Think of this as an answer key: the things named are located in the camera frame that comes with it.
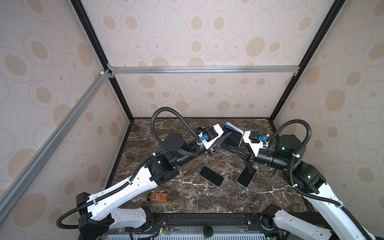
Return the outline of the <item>light blue phone case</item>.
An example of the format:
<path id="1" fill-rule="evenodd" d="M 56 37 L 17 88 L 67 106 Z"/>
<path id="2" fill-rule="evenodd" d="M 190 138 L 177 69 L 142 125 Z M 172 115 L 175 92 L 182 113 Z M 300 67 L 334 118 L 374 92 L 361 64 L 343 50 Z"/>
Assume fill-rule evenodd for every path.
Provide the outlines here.
<path id="1" fill-rule="evenodd" d="M 222 129 L 224 130 L 224 128 L 228 128 L 228 129 L 232 129 L 232 130 L 235 130 L 235 131 L 238 131 L 240 133 L 242 133 L 242 135 L 244 134 L 244 131 L 237 128 L 236 126 L 232 125 L 231 123 L 227 122 L 223 125 L 221 125 Z"/>

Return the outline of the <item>black smartphone from case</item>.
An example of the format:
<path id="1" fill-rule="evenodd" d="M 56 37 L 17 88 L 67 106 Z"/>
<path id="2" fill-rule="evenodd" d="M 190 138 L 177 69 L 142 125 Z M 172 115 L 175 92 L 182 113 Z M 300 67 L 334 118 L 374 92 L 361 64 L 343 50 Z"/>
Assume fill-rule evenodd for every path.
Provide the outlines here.
<path id="1" fill-rule="evenodd" d="M 220 148 L 229 153 L 236 154 L 234 147 L 238 147 L 241 144 L 243 135 L 238 131 L 224 128 L 224 135 L 227 135 L 227 134 L 229 135 L 221 143 Z"/>

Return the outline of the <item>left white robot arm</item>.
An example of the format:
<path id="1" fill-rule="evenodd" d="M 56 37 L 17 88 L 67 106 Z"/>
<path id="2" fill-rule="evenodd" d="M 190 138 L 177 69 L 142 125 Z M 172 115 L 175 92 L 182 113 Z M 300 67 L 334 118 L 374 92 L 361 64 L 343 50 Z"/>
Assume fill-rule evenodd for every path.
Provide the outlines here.
<path id="1" fill-rule="evenodd" d="M 213 153 L 230 133 L 215 125 L 198 135 L 198 141 L 187 144 L 179 133 L 171 133 L 160 141 L 160 151 L 145 160 L 134 173 L 119 183 L 96 194 L 82 192 L 76 202 L 80 214 L 78 228 L 84 240 L 95 240 L 110 229 L 149 225 L 153 217 L 149 208 L 120 209 L 136 196 L 167 183 L 182 166 L 205 152 Z"/>

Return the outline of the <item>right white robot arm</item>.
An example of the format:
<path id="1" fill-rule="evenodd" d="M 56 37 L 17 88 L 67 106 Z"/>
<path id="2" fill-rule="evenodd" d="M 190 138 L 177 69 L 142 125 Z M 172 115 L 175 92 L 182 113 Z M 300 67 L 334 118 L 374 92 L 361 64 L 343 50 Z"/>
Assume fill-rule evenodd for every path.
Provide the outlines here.
<path id="1" fill-rule="evenodd" d="M 285 181 L 302 195 L 326 220 L 329 229 L 321 228 L 269 205 L 260 220 L 266 230 L 279 228 L 303 240 L 375 240 L 334 194 L 320 171 L 302 162 L 306 146 L 295 135 L 280 137 L 273 151 L 269 140 L 258 132 L 231 133 L 221 148 L 238 155 L 250 171 L 254 163 L 284 172 Z"/>

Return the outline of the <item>black smartphone white rim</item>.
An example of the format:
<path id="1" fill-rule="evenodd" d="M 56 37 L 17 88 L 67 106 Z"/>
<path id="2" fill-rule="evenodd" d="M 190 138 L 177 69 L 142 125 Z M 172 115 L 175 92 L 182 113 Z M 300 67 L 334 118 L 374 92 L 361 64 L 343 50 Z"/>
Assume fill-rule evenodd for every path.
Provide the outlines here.
<path id="1" fill-rule="evenodd" d="M 240 175 L 237 177 L 236 182 L 238 185 L 246 189 L 250 186 L 256 174 L 257 169 L 245 166 Z"/>

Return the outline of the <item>black smartphone on table centre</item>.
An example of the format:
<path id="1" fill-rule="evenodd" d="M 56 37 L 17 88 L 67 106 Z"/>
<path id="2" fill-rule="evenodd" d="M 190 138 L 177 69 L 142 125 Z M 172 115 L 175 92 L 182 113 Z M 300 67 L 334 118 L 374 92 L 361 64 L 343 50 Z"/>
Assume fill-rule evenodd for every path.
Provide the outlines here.
<path id="1" fill-rule="evenodd" d="M 212 169 L 206 166 L 202 167 L 202 169 L 199 172 L 199 175 L 202 178 L 209 181 L 210 183 L 212 183 L 213 185 L 215 185 L 216 187 L 220 187 L 224 181 L 223 176 L 221 176 L 220 174 L 216 173 L 215 171 L 213 171 Z"/>

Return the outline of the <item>small orange brown bottle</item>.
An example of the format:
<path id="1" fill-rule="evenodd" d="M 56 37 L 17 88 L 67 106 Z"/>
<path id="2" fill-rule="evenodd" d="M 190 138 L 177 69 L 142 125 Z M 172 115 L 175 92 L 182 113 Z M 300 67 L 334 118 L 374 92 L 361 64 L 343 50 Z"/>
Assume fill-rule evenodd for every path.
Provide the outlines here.
<path id="1" fill-rule="evenodd" d="M 149 193 L 147 196 L 148 202 L 163 203 L 168 199 L 168 194 L 165 193 Z"/>

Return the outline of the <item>black round knob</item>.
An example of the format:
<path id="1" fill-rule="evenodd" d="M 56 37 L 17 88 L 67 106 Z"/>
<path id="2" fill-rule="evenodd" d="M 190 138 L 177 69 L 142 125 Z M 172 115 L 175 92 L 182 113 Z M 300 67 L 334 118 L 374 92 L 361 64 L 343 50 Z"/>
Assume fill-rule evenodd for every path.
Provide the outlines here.
<path id="1" fill-rule="evenodd" d="M 211 226 L 204 226 L 203 227 L 203 236 L 208 239 L 214 235 L 213 228 Z"/>

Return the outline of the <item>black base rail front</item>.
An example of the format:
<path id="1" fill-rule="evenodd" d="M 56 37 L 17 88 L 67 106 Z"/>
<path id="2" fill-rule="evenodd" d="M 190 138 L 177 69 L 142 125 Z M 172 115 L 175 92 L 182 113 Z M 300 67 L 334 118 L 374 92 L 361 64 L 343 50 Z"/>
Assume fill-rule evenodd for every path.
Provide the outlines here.
<path id="1" fill-rule="evenodd" d="M 212 240 L 221 234 L 234 239 L 237 234 L 261 234 L 263 239 L 286 240 L 294 235 L 303 240 L 328 240 L 333 231 L 318 213 L 289 214 L 276 206 L 269 206 L 262 213 L 197 213 L 197 214 L 152 214 L 142 227 L 126 227 L 125 232 L 131 240 L 171 239 L 175 234 L 186 236 L 197 234 L 204 238 L 203 227 L 211 226 Z"/>

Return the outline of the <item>silver aluminium rail back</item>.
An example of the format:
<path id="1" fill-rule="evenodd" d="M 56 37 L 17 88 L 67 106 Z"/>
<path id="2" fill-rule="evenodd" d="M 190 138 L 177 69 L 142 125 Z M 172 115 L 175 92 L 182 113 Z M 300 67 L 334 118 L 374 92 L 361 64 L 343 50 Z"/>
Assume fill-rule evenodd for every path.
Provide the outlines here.
<path id="1" fill-rule="evenodd" d="M 299 66 L 113 67 L 113 74 L 297 73 Z"/>

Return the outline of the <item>silver aluminium rail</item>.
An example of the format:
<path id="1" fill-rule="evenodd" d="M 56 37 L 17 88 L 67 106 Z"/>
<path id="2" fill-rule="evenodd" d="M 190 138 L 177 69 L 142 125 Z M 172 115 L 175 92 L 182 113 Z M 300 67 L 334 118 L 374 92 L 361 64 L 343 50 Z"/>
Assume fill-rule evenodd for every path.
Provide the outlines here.
<path id="1" fill-rule="evenodd" d="M 73 108 L 70 109 L 59 126 L 53 131 L 50 137 L 33 156 L 31 161 L 23 168 L 18 177 L 10 185 L 6 194 L 1 198 L 1 225 L 4 224 L 22 196 L 39 175 L 45 164 L 51 158 L 80 115 L 88 107 L 91 100 L 99 91 L 104 81 L 109 78 L 111 73 L 111 70 L 105 69 L 103 70 L 103 73 L 93 81 L 87 91 L 76 102 Z"/>
<path id="2" fill-rule="evenodd" d="M 297 73 L 299 66 L 113 67 L 113 74 Z"/>

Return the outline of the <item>black corner frame post right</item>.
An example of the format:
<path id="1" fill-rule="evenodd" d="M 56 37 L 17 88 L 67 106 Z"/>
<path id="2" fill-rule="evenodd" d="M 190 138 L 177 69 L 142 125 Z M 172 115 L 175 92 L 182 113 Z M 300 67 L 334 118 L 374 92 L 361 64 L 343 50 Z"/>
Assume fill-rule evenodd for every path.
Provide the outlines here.
<path id="1" fill-rule="evenodd" d="M 276 118 L 278 117 L 280 111 L 282 110 L 288 97 L 290 96 L 293 89 L 295 88 L 301 75 L 304 73 L 305 69 L 307 68 L 308 64 L 310 63 L 310 61 L 313 58 L 316 51 L 318 50 L 320 44 L 324 40 L 325 36 L 327 35 L 332 24 L 334 23 L 339 12 L 341 11 L 341 9 L 343 8 L 343 6 L 345 5 L 346 2 L 347 1 L 345 1 L 345 0 L 333 1 L 332 5 L 330 7 L 330 10 L 326 14 L 324 20 L 321 22 L 321 25 L 320 25 L 318 31 L 316 32 L 314 39 L 312 40 L 311 44 L 309 45 L 309 48 L 307 49 L 306 53 L 304 54 L 303 59 L 301 60 L 301 62 L 299 64 L 300 68 L 299 68 L 298 72 L 295 73 L 293 75 L 293 77 L 290 79 L 285 91 L 283 92 L 282 96 L 280 97 L 280 99 L 278 101 L 278 104 L 276 105 L 271 116 L 269 117 L 269 120 L 271 123 L 273 123 L 274 120 L 276 120 Z"/>

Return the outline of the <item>black corner frame post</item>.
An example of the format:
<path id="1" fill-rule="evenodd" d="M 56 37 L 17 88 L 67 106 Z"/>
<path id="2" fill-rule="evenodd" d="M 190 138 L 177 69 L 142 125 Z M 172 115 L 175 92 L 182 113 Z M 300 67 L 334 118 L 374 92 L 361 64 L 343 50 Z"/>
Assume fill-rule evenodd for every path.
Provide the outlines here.
<path id="1" fill-rule="evenodd" d="M 107 56 L 104 52 L 104 49 L 101 45 L 101 42 L 93 28 L 93 25 L 88 17 L 88 14 L 86 13 L 86 9 L 82 3 L 82 1 L 80 0 L 70 0 L 70 3 L 72 5 L 72 7 L 74 8 L 74 11 L 77 15 L 77 17 L 79 18 L 79 21 L 84 29 L 84 32 L 86 33 L 91 45 L 92 45 L 92 48 L 94 50 L 94 52 L 96 53 L 96 56 L 97 56 L 97 59 L 99 60 L 99 62 L 101 63 L 102 67 L 104 70 L 111 70 L 112 68 L 110 67 L 109 65 L 109 61 L 107 59 Z M 116 79 L 116 77 L 113 76 L 113 74 L 111 74 L 111 77 L 109 77 L 109 81 L 113 87 L 113 90 L 115 91 L 117 97 L 118 97 L 118 100 L 120 102 L 120 104 L 122 105 L 123 107 L 123 110 L 125 112 L 125 114 L 127 115 L 128 117 L 128 120 L 130 122 L 132 122 L 135 118 L 133 117 L 133 114 L 127 104 L 127 101 L 123 95 L 123 91 Z"/>
<path id="2" fill-rule="evenodd" d="M 298 72 L 295 73 L 293 75 L 293 77 L 290 79 L 285 91 L 283 92 L 282 96 L 280 97 L 280 99 L 278 101 L 278 104 L 276 105 L 271 116 L 269 117 L 269 120 L 271 123 L 273 123 L 274 120 L 276 120 L 276 118 L 278 117 L 280 111 L 282 110 L 288 97 L 290 96 L 293 89 L 295 88 L 301 75 L 304 73 L 305 69 L 307 68 L 308 64 L 310 63 L 310 61 L 313 58 L 316 51 L 318 50 L 320 44 L 324 40 L 325 36 L 327 35 L 332 24 L 334 23 L 339 12 L 341 11 L 341 9 L 343 8 L 343 6 L 345 5 L 346 2 L 347 1 L 345 1 L 345 0 L 333 1 L 332 5 L 330 7 L 330 10 L 326 14 L 324 20 L 321 22 L 321 25 L 320 25 L 318 31 L 316 32 L 314 39 L 312 40 L 311 44 L 309 45 L 309 48 L 307 49 L 306 53 L 304 54 L 303 59 L 301 60 L 301 62 L 299 64 L 300 68 L 299 68 Z"/>

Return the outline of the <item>black corner frame post left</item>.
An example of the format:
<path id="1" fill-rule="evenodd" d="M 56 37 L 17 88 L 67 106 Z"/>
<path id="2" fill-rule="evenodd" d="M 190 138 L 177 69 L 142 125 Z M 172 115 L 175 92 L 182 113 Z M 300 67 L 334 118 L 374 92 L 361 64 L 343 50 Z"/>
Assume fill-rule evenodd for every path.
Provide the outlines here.
<path id="1" fill-rule="evenodd" d="M 92 45 L 92 48 L 94 50 L 94 52 L 96 53 L 96 56 L 97 56 L 97 59 L 99 60 L 99 62 L 101 63 L 102 67 L 104 70 L 111 70 L 112 68 L 110 67 L 109 65 L 109 61 L 107 59 L 107 56 L 104 52 L 104 49 L 101 45 L 101 42 L 93 28 L 93 25 L 88 17 L 88 14 L 86 13 L 86 9 L 82 3 L 82 1 L 80 0 L 70 0 L 70 3 L 72 5 L 72 7 L 74 8 L 74 11 L 77 15 L 77 17 L 79 18 L 79 21 L 84 29 L 84 32 L 86 33 L 91 45 Z M 120 102 L 120 104 L 122 105 L 123 107 L 123 110 L 125 112 L 125 114 L 127 115 L 128 117 L 128 120 L 130 122 L 132 122 L 135 118 L 133 117 L 133 114 L 127 104 L 127 101 L 123 95 L 123 91 L 116 79 L 116 77 L 113 76 L 113 74 L 111 74 L 111 77 L 109 77 L 109 81 L 113 87 L 113 90 L 115 91 L 117 97 L 118 97 L 118 100 Z"/>

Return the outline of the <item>silver aluminium rail left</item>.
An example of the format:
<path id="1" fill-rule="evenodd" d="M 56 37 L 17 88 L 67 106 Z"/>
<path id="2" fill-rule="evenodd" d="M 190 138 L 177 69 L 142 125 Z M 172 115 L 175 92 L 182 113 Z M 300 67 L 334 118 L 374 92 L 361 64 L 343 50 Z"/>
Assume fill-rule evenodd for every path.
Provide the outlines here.
<path id="1" fill-rule="evenodd" d="M 4 224 L 22 196 L 39 175 L 45 164 L 51 158 L 80 115 L 88 107 L 91 100 L 99 91 L 104 81 L 109 78 L 111 73 L 111 70 L 105 69 L 103 70 L 103 73 L 93 81 L 87 91 L 76 102 L 73 108 L 70 109 L 59 126 L 53 131 L 50 137 L 33 156 L 31 161 L 23 168 L 18 177 L 10 185 L 6 194 L 1 198 L 1 225 Z"/>

